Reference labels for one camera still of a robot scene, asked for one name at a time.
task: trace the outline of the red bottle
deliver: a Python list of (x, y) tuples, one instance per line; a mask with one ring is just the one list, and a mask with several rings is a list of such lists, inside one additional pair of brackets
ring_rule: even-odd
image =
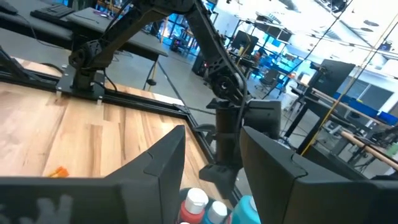
[(185, 201), (181, 203), (177, 223), (200, 224), (205, 216), (205, 207), (208, 202), (209, 198), (202, 189), (190, 189)]

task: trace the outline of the wooden table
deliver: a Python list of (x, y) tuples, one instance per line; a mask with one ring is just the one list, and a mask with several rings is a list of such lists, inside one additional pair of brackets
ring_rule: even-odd
[(380, 151), (380, 152), (378, 152), (377, 150), (374, 150), (372, 147), (365, 146), (365, 144), (363, 142), (361, 142), (360, 140), (355, 138), (354, 134), (351, 134), (346, 131), (342, 131), (341, 136), (343, 138), (349, 140), (351, 143), (357, 145), (358, 147), (363, 147), (366, 152), (372, 154), (374, 157), (378, 158), (380, 161), (385, 162), (387, 165), (391, 166), (393, 169), (398, 170), (398, 163), (392, 161), (391, 157), (388, 157), (388, 156), (384, 155), (383, 153), (380, 153), (380, 152), (384, 152), (386, 149), (381, 148), (379, 146), (372, 146), (373, 148)]
[[(60, 76), (45, 65), (18, 59), (27, 69)], [(168, 96), (118, 85), (119, 91), (168, 103)], [(133, 160), (176, 125), (186, 127), (181, 188), (199, 187), (221, 200), (214, 184), (200, 180), (207, 164), (183, 119), (0, 82), (0, 175), (46, 176), (64, 166), (70, 177), (104, 177)]]
[[(298, 80), (295, 80), (295, 81), (296, 81), (298, 84), (301, 84), (301, 85), (303, 85), (303, 86), (305, 86), (305, 87), (308, 87), (307, 84), (301, 83), (301, 82), (298, 81)], [(331, 102), (331, 103), (334, 103), (334, 102), (337, 101), (337, 100), (334, 99), (333, 97), (331, 97), (331, 96), (329, 96), (329, 95), (326, 95), (326, 94), (322, 93), (320, 90), (317, 90), (316, 88), (312, 88), (312, 91), (313, 91), (313, 94), (314, 94), (315, 96), (317, 96), (317, 97), (319, 97), (319, 98), (322, 98), (322, 99), (324, 99), (324, 100), (327, 100), (327, 101), (329, 101), (329, 102)], [(345, 108), (347, 108), (348, 110), (350, 110), (350, 111), (352, 111), (352, 112), (355, 112), (355, 113), (357, 113), (357, 114), (359, 114), (359, 115), (361, 115), (361, 116), (363, 116), (363, 117), (365, 117), (365, 118), (367, 118), (367, 119), (370, 119), (371, 121), (376, 122), (377, 124), (379, 124), (379, 125), (381, 125), (381, 126), (383, 126), (383, 127), (385, 127), (385, 128), (392, 128), (392, 127), (393, 127), (393, 126), (388, 125), (388, 124), (385, 124), (385, 123), (383, 123), (383, 122), (381, 122), (381, 121), (379, 121), (379, 120), (377, 120), (377, 119), (374, 119), (374, 118), (372, 118), (372, 117), (370, 117), (370, 116), (368, 116), (368, 115), (366, 115), (366, 114), (364, 114), (364, 113), (362, 113), (362, 112), (360, 112), (360, 111), (358, 111), (358, 110), (356, 110), (356, 109), (354, 109), (354, 108), (348, 106), (348, 105), (345, 104), (345, 103), (339, 102), (338, 104), (341, 105), (341, 106), (344, 106)]]

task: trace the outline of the black monitor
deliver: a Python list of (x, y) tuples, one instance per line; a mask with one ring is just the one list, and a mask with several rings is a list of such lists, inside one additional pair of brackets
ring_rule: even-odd
[(322, 68), (324, 72), (317, 72), (308, 85), (331, 97), (333, 97), (355, 67), (352, 63), (335, 60), (324, 60), (322, 64), (318, 66)]
[(249, 48), (246, 50), (246, 54), (251, 54), (251, 52), (254, 50), (254, 47), (257, 44), (257, 41), (259, 41), (259, 39), (253, 35), (249, 35), (243, 31), (238, 31), (238, 33), (236, 34), (234, 40), (232, 41), (231, 46), (233, 48), (236, 49), (240, 49), (241, 46), (243, 46), (244, 48), (248, 47)]
[(244, 114), (244, 125), (267, 135), (272, 139), (279, 138), (280, 115), (279, 100), (250, 100)]

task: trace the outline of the bottle cap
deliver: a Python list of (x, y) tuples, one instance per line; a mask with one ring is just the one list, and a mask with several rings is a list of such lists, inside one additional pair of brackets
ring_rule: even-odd
[(185, 209), (194, 215), (200, 214), (209, 202), (207, 194), (199, 188), (192, 188), (188, 191), (185, 199)]
[(253, 196), (251, 196), (251, 198), (250, 198), (250, 205), (254, 209), (254, 211), (257, 211), (256, 203), (254, 203)]
[(224, 220), (227, 214), (228, 211), (225, 204), (223, 202), (215, 201), (211, 204), (207, 217), (210, 222), (219, 224)]

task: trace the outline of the ceiling light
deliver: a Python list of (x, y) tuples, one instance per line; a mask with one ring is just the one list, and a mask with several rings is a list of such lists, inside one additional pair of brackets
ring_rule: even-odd
[(365, 21), (363, 21), (363, 23), (365, 23), (368, 26), (379, 26), (379, 24), (377, 24), (375, 22), (372, 22), (372, 21), (369, 21), (367, 19)]
[(362, 27), (361, 30), (366, 31), (366, 32), (373, 32), (373, 30), (371, 30), (367, 27)]

